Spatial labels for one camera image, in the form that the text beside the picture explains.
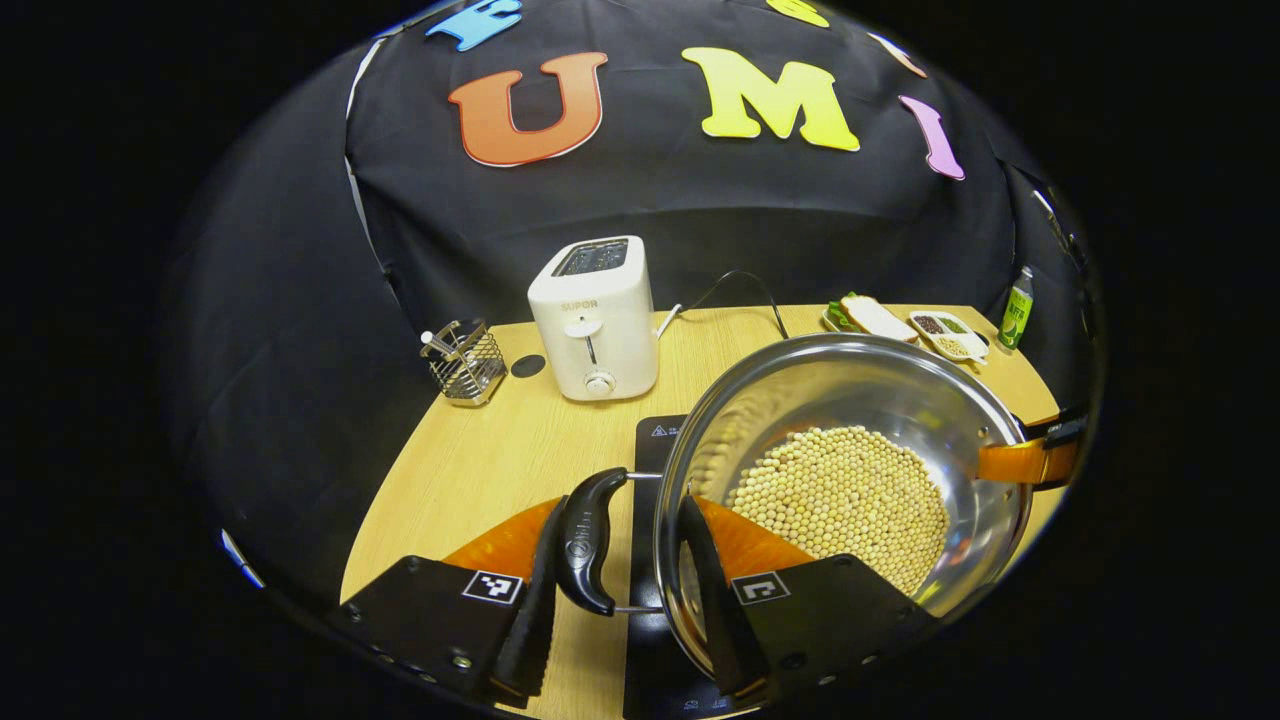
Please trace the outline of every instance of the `black round coaster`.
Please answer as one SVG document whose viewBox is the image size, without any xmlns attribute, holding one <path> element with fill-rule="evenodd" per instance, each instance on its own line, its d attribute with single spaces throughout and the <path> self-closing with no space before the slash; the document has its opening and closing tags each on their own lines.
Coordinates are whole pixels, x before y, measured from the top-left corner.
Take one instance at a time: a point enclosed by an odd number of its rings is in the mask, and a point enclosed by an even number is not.
<svg viewBox="0 0 1280 720">
<path fill-rule="evenodd" d="M 531 378 L 547 366 L 547 359 L 541 355 L 525 355 L 511 365 L 511 374 L 517 378 Z"/>
</svg>

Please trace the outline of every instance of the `green bottle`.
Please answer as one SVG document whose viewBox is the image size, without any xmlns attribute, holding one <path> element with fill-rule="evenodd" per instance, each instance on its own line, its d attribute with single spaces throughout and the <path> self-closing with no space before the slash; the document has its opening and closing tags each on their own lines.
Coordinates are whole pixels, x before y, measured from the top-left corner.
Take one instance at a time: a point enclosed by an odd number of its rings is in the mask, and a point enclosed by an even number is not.
<svg viewBox="0 0 1280 720">
<path fill-rule="evenodd" d="M 1023 274 L 1009 291 L 1009 306 L 1005 319 L 1000 323 L 1000 343 L 1014 350 L 1023 341 L 1027 331 L 1027 318 L 1032 314 L 1032 269 L 1023 265 Z"/>
</svg>

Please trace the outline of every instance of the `orange letter u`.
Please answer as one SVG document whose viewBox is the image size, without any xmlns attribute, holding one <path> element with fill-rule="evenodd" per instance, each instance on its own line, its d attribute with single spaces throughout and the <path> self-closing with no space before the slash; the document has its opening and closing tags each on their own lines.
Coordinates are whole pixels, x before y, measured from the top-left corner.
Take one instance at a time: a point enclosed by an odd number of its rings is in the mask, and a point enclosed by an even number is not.
<svg viewBox="0 0 1280 720">
<path fill-rule="evenodd" d="M 600 83 L 595 68 L 604 53 L 579 53 L 543 63 L 541 70 L 559 78 L 564 113 L 549 128 L 524 132 L 511 119 L 511 87 L 524 77 L 507 70 L 474 79 L 449 95 L 458 106 L 462 147 L 484 165 L 511 168 L 563 155 L 582 145 L 600 127 Z"/>
</svg>

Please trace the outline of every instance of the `bread slice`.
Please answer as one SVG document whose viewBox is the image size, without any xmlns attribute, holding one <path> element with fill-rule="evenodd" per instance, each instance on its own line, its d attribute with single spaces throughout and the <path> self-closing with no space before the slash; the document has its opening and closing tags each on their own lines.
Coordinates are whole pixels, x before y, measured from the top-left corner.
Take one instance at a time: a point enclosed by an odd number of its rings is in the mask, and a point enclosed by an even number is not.
<svg viewBox="0 0 1280 720">
<path fill-rule="evenodd" d="M 891 337 L 902 342 L 916 342 L 920 340 L 920 333 L 915 332 L 911 325 L 899 320 L 883 305 L 877 302 L 874 297 L 867 297 L 865 295 L 844 297 L 840 300 L 840 306 L 845 309 L 845 314 L 849 315 L 850 320 L 872 334 Z"/>
</svg>

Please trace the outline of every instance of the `bottle label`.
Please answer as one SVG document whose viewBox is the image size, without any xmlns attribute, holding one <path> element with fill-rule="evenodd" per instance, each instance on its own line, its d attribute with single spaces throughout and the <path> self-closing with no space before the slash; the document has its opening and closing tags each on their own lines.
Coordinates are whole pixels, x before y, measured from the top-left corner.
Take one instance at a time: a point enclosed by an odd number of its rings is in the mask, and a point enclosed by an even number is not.
<svg viewBox="0 0 1280 720">
<path fill-rule="evenodd" d="M 1009 293 L 1009 306 L 1005 307 L 1005 319 L 1000 323 L 1000 342 L 1012 350 L 1023 340 L 1023 331 L 1027 329 L 1027 318 L 1032 313 L 1032 297 L 1019 288 L 1011 288 Z"/>
</svg>

